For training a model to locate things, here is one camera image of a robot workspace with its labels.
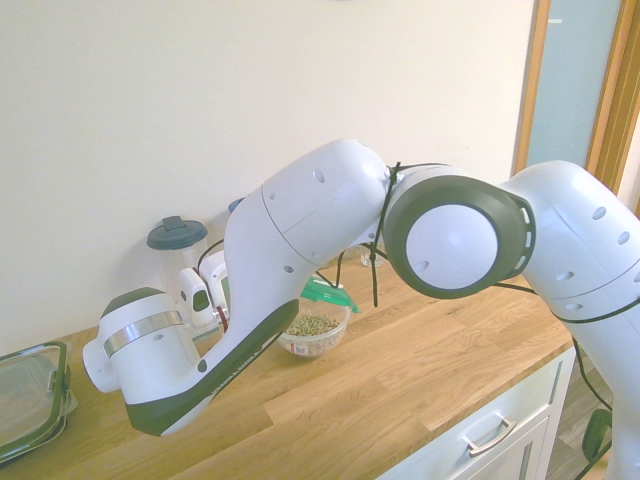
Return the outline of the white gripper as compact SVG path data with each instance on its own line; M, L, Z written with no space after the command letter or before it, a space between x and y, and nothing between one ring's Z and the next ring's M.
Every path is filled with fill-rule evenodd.
M221 321L230 318L224 281L228 280L224 251L207 256L200 264L200 277L207 286L211 303Z

